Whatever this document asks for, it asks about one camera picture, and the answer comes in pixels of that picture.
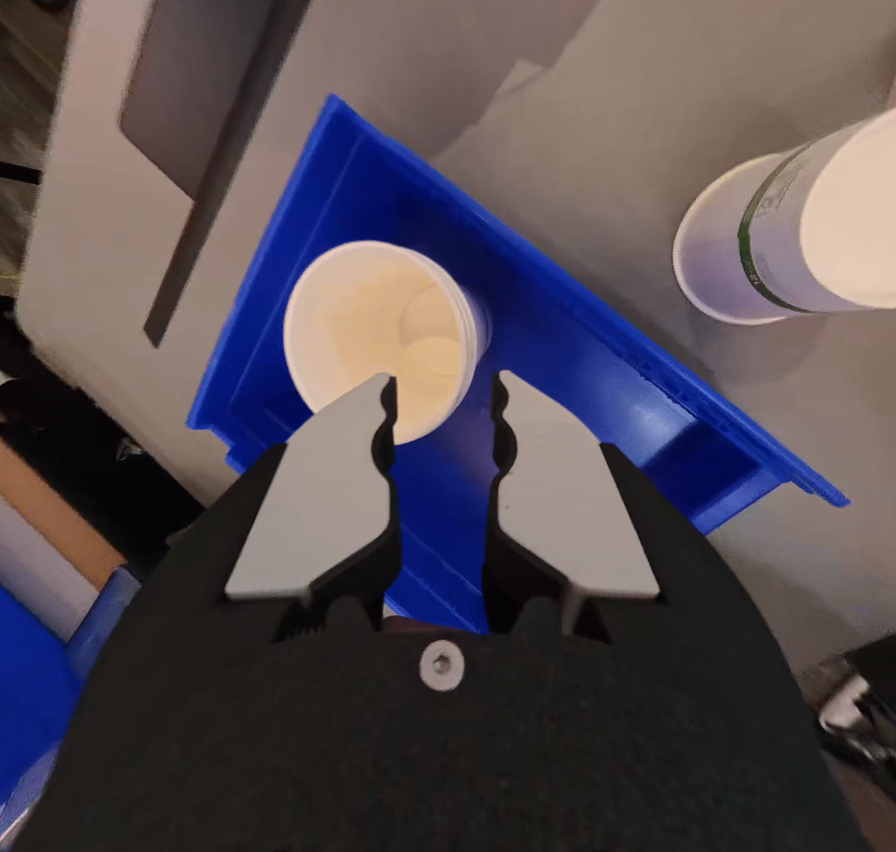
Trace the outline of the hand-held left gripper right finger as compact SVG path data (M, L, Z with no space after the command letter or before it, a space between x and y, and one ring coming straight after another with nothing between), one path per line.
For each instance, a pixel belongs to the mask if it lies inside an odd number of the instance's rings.
M481 592L491 634L536 600L573 634L603 600L653 603L658 580L599 437L543 391L494 377L493 459Z

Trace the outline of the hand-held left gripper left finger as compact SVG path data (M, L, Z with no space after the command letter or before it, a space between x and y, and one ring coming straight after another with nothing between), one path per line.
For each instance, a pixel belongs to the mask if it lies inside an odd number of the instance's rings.
M225 585L228 600L289 600L302 623L315 624L353 598L370 622L383 622L401 569L396 420L396 379L380 373L288 438Z

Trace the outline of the blue plastic bin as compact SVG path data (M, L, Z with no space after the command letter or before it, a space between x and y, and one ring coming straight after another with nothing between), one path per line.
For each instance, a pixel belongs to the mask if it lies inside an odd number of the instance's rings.
M706 535L781 485L849 505L695 373L408 148L331 94L223 323L185 424L243 473L311 411L287 371L283 322L302 272L356 240L423 253L470 292L491 338L459 408L396 449L398 615L484 633L480 591L496 465L492 378L508 369L616 445Z

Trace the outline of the cardboard box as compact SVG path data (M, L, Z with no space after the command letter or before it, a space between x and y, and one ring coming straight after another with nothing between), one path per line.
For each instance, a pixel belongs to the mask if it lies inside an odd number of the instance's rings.
M125 563L117 548L4 441L1 496L96 591Z

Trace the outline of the blue container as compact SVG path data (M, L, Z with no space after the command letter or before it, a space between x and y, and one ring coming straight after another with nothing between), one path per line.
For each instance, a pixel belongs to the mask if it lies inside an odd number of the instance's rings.
M2 850L39 801L87 676L139 589L134 570L119 566L67 642L2 589Z

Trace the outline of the dark metal object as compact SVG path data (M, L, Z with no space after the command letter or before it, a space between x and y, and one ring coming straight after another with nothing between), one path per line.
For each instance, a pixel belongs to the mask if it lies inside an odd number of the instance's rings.
M843 676L816 715L826 750L895 798L895 635L839 660Z

